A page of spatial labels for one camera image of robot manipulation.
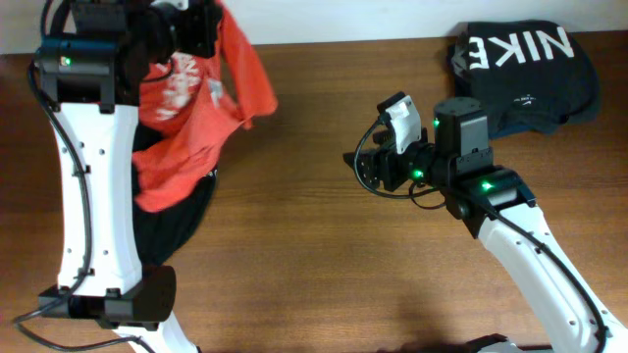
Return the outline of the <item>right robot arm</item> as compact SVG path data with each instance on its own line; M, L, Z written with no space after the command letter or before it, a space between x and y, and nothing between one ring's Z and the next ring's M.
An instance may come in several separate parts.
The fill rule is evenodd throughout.
M494 162L488 117L469 97L434 108L433 132L411 97L398 92L342 158L360 185L388 199L416 201L439 192L505 268L540 320L549 344L541 352L624 352L627 328L600 301L557 243L536 196L514 170Z

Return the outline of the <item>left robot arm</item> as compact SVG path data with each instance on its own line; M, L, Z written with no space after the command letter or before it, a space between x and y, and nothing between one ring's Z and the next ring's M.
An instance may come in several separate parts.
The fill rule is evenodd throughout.
M212 1L45 3L27 75L57 140L64 250L37 316L94 321L137 352L196 350L174 312L175 271L138 258L131 149L150 66L212 57L221 16Z

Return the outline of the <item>red soccer t-shirt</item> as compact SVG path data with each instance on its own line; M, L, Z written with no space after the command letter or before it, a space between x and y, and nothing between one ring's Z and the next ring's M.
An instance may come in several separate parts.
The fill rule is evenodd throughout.
M278 108L262 62L229 9L215 47L210 59L176 52L173 63L151 65L140 88L139 121L162 136L132 155L134 200L147 212L183 201L217 167L233 132Z

